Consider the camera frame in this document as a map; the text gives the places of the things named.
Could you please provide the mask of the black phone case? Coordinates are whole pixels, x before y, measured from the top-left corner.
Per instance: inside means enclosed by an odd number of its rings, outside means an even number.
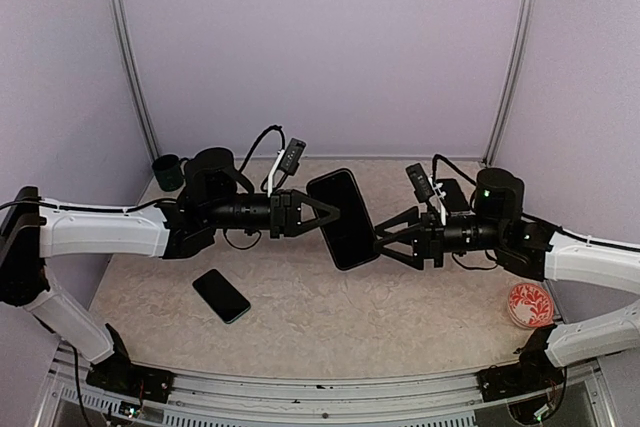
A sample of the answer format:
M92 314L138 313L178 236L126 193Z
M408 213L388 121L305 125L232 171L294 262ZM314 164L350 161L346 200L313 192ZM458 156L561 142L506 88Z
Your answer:
M348 168L339 168L310 180L306 192L312 199L339 210L339 218L321 228L323 238L340 271L348 271L377 260L377 239L356 178Z

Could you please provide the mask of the blue smartphone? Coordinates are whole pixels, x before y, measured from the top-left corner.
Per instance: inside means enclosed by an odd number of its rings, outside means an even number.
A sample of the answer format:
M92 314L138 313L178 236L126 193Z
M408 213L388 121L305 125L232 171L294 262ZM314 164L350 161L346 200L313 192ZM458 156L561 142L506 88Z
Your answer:
M444 195L442 203L449 214L461 214L471 211L469 202L456 179L442 179L441 183L441 191Z

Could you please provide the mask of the teal-edged smartphone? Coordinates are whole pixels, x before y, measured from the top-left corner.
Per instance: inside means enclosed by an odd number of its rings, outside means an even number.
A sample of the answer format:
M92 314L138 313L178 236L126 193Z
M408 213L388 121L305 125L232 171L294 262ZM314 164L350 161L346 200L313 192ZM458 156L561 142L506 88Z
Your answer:
M251 309L249 300L217 269L198 277L192 287L225 324L237 321Z

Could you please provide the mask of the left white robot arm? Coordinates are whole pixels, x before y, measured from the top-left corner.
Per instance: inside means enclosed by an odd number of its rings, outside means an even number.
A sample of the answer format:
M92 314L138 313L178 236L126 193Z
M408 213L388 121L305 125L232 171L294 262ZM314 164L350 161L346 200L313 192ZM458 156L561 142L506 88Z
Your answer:
M121 392L140 381L118 332L96 320L46 266L77 255L138 255L163 260L196 256L219 230L265 231L298 237L340 217L338 208L295 189L256 191L227 148L209 148L182 169L175 199L131 207L62 203L26 186L4 205L1 224L1 300L21 307L69 343Z

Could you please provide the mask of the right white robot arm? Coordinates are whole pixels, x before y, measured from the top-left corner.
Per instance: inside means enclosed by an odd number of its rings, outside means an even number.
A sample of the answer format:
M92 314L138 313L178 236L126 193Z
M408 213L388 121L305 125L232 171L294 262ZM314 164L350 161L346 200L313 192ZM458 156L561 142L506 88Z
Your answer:
M421 270L426 261L442 266L445 254L488 251L497 266L523 279L639 292L638 246L576 234L524 213L524 183L510 172L480 170L471 206L458 212L444 204L443 185L421 165L406 172L427 209L411 208L377 225L378 253ZM433 198L441 202L439 207L431 204ZM511 380L518 389L531 391L551 369L638 345L638 303L578 323L539 327L521 349Z

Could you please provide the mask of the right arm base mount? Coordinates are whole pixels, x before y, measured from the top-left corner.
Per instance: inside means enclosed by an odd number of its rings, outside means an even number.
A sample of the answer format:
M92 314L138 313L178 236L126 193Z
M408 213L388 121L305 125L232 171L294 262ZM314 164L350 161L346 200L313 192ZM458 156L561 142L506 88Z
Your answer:
M518 350L515 363L491 366L476 374L484 402L541 391L566 381L565 369L553 365L545 354L550 334L556 328L553 324L535 329Z

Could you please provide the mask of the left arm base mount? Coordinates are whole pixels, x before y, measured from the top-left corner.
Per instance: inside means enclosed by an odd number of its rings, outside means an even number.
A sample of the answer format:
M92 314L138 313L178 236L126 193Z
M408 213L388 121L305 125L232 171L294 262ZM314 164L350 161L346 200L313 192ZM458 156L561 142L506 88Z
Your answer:
M135 364L131 361L119 333L109 324L106 329L114 352L105 360L91 364L86 383L105 391L166 404L174 374L168 370Z

